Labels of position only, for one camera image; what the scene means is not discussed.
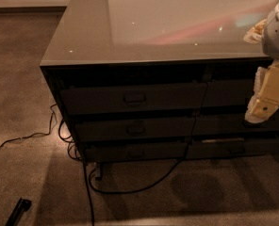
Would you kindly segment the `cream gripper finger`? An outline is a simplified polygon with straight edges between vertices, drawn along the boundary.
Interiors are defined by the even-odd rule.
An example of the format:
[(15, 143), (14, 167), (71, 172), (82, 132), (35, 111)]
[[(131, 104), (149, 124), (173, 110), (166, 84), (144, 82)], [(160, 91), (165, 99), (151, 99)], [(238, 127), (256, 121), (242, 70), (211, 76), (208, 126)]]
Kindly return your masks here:
[(243, 40), (250, 44), (260, 43), (263, 39), (263, 31), (266, 25), (266, 19), (255, 24), (244, 36)]
[(259, 67), (254, 78), (254, 95), (244, 119), (249, 123), (267, 121), (279, 109), (279, 60), (268, 68)]

